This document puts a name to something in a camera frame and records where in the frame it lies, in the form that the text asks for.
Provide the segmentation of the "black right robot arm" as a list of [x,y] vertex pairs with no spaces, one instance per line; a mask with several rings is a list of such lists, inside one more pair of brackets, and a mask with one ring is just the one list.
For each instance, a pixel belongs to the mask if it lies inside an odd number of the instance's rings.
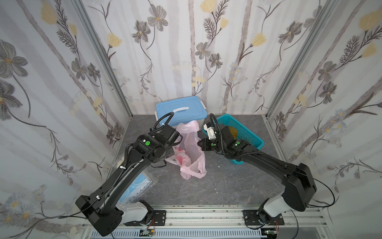
[[307,165],[295,165],[266,154],[243,139],[235,139],[226,126],[212,132],[212,137],[198,142],[202,151],[215,151],[230,160],[240,159],[278,179],[285,187],[282,193],[267,199],[257,210],[256,217],[260,225],[271,223],[282,212],[305,211],[317,191]]

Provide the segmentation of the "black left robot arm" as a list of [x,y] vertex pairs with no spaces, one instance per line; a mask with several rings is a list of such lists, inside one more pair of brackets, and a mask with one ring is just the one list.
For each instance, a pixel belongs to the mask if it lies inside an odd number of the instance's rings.
[[169,125],[139,136],[125,149],[124,161],[103,185],[76,200],[76,206],[101,236],[108,236],[121,223],[124,212],[116,204],[126,189],[150,164],[169,156],[178,138],[181,134]]

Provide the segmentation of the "pink printed plastic bag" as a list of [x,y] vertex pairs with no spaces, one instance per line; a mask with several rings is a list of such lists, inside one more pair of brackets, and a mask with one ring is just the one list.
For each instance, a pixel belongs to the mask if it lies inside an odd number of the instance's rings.
[[205,177],[206,157],[204,151],[198,146],[200,138],[198,131],[200,126],[198,121],[192,120],[189,123],[181,123],[176,130],[183,137],[181,143],[173,147],[174,155],[167,158],[168,163],[180,167],[180,175],[189,180],[192,177],[201,179]]

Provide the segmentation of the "pineapple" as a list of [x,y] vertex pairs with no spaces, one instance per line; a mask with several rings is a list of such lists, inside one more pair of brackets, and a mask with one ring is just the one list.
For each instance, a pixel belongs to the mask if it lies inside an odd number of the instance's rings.
[[236,128],[232,127],[232,126],[229,126],[228,128],[229,128],[229,131],[230,131],[232,137],[234,139],[238,139],[238,129],[236,129]]

